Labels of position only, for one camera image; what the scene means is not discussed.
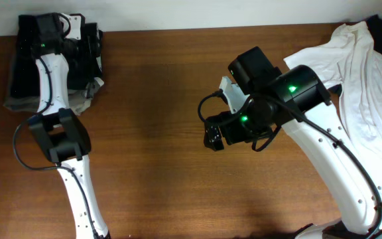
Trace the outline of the black shorts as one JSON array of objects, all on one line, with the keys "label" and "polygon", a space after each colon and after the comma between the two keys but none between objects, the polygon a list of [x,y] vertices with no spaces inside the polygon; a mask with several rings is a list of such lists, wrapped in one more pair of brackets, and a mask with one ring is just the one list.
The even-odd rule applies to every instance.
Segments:
[{"label": "black shorts", "polygon": [[[61,13],[19,15],[16,51],[11,70],[8,93],[14,98],[39,95],[39,78],[36,60],[46,54],[62,54],[60,42],[65,39],[59,16]],[[97,23],[87,23],[81,28],[82,37],[100,40],[100,57],[93,62],[68,63],[68,89],[84,90],[95,77],[102,77],[101,50],[103,31]]]}]

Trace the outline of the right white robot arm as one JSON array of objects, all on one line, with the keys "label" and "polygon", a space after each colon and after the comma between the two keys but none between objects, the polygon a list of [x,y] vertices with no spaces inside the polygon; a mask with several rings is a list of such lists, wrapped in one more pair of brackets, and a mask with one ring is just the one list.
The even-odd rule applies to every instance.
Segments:
[{"label": "right white robot arm", "polygon": [[305,153],[329,192],[340,217],[307,224],[273,238],[382,238],[382,167],[354,147],[331,101],[330,93],[308,66],[286,73],[254,47],[229,64],[214,96],[228,110],[202,118],[204,145],[214,151],[246,142],[264,150],[285,132]]}]

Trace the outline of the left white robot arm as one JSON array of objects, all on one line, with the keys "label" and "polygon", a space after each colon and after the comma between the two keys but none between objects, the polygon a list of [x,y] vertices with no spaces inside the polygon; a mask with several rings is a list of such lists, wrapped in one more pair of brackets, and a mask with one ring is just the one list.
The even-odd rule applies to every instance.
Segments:
[{"label": "left white robot arm", "polygon": [[77,238],[110,238],[90,176],[92,150],[84,125],[70,106],[68,81],[91,88],[101,81],[101,37],[96,23],[81,14],[47,13],[35,18],[32,56],[40,80],[40,103],[28,119],[50,169],[59,172],[72,209]]}]

